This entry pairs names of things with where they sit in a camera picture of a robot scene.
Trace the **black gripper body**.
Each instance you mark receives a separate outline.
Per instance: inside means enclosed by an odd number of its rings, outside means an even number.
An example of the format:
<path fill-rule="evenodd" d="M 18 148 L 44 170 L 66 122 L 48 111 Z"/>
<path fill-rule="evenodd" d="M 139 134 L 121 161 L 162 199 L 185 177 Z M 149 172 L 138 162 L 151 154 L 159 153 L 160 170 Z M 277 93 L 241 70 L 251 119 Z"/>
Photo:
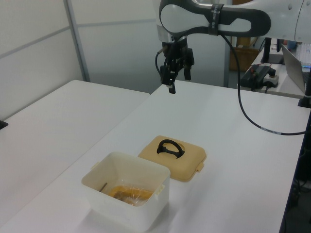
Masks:
<path fill-rule="evenodd" d="M 170 66 L 180 65 L 181 67 L 191 67 L 194 65 L 194 56 L 191 48 L 188 48 L 187 37 L 184 36 L 177 42 L 162 42 L 164 50 L 165 64 Z"/>

